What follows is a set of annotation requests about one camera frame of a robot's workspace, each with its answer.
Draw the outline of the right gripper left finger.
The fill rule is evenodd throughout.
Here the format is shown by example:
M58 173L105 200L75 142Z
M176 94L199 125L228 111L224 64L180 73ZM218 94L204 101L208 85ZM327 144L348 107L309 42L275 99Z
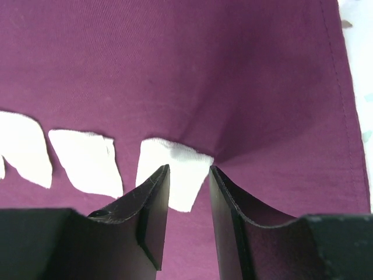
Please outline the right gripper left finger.
M89 219L118 226L120 249L127 262L144 256L161 270L170 193L170 166L160 166L145 182L121 198L88 215Z

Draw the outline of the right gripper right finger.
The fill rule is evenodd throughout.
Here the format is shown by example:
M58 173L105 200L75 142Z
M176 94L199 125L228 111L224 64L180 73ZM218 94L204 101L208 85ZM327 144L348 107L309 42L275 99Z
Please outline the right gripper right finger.
M295 217L236 185L217 166L209 172L220 279L299 279Z

